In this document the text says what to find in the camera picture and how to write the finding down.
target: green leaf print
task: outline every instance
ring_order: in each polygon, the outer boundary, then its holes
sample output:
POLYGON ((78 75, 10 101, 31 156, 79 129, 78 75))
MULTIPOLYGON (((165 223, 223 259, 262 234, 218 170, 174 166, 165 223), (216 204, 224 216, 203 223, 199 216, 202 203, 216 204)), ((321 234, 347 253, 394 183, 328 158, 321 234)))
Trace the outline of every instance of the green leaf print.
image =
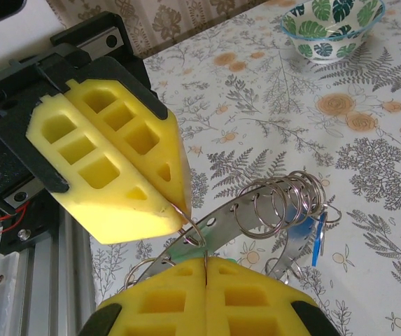
POLYGON ((304 21, 298 29, 298 34, 304 37, 326 37, 326 30, 316 21, 304 21))
POLYGON ((357 13, 357 21, 361 27, 365 27, 370 23, 371 17, 373 16, 373 10, 376 8, 377 0, 372 0, 366 3, 362 9, 357 13))
POLYGON ((295 8, 292 8, 290 12, 295 16, 301 16, 304 14, 304 5, 298 5, 295 8))
POLYGON ((335 22, 341 22, 353 8, 354 0, 334 0, 332 3, 332 16, 335 22))
POLYGON ((384 5, 380 5, 378 8, 377 8, 377 10, 376 10, 376 14, 374 14, 374 17, 373 17, 373 20, 375 19, 375 18, 377 18, 378 16, 380 16, 380 14, 382 14, 382 11, 384 10, 384 5))
POLYGON ((317 19, 327 21, 331 14, 331 3, 329 0, 312 1, 312 11, 317 19))
POLYGON ((305 57, 312 57, 312 49, 309 45, 307 44, 300 44, 298 46, 298 51, 300 52, 301 55, 304 55, 305 57))
POLYGON ((295 21, 289 15, 286 15, 283 19, 284 27, 286 27, 287 31, 291 34, 296 35, 297 26, 295 25, 295 21))
POLYGON ((337 51, 337 57, 345 57, 351 54, 356 49, 356 44, 351 43, 350 45, 344 45, 337 51))
MULTIPOLYGON (((349 24, 346 24, 344 26, 341 26, 336 32, 334 31, 329 37, 338 37, 338 36, 343 36, 348 34, 351 31, 351 26, 349 24)), ((334 38, 333 41, 341 41, 343 40, 344 37, 341 38, 334 38)))
POLYGON ((328 57, 332 54, 332 45, 329 43, 320 43, 314 46, 314 50, 321 57, 328 57))

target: bowl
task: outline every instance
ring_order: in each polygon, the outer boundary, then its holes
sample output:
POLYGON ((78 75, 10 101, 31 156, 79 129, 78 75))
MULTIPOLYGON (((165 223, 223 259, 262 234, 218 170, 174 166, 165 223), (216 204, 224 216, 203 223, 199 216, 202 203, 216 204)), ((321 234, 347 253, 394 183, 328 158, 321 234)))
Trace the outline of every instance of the bowl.
POLYGON ((365 42, 384 13, 382 0, 311 0, 284 14, 281 29, 299 54, 329 64, 365 42))

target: yellow foam gripper pad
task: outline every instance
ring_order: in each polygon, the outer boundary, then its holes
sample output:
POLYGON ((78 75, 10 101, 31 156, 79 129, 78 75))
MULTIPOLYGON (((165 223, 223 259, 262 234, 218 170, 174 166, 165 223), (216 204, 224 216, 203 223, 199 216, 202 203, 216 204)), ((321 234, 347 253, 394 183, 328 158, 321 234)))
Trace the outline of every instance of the yellow foam gripper pad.
POLYGON ((222 258, 208 258, 205 274, 196 258, 98 309, 121 306, 108 336, 310 336, 293 302, 316 307, 305 293, 222 258))
POLYGON ((52 196, 102 244, 179 230, 184 219, 170 202, 189 210, 189 180, 174 115, 157 119, 114 80, 69 85, 66 96, 41 98, 26 133, 69 182, 52 196))

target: table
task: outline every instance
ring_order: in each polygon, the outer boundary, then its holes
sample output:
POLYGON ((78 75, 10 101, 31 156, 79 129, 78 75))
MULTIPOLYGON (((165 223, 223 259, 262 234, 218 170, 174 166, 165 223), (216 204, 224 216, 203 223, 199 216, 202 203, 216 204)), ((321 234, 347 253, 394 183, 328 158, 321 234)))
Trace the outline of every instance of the table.
MULTIPOLYGON (((305 279, 290 285, 342 335, 401 335, 401 3, 387 3, 352 56, 325 66, 295 54, 281 33, 293 3, 268 1, 146 60, 153 89, 180 123, 193 216, 257 177, 305 169, 344 216, 329 225, 318 267, 304 256, 305 279), (235 178, 222 174, 226 165, 235 178)), ((108 246, 92 239, 97 303, 174 237, 108 246)), ((240 236, 217 254, 262 272, 280 250, 275 243, 240 236)))

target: blue key tag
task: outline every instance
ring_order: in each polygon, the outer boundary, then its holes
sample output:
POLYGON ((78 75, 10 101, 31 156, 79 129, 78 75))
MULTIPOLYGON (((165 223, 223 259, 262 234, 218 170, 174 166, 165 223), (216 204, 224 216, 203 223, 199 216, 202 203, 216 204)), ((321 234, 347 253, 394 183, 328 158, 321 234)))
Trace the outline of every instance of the blue key tag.
POLYGON ((317 266, 318 255, 323 255, 323 247, 325 243, 325 230, 326 220, 328 219, 328 213, 323 212, 318 219, 317 233, 315 236, 314 249, 312 251, 312 266, 317 266))

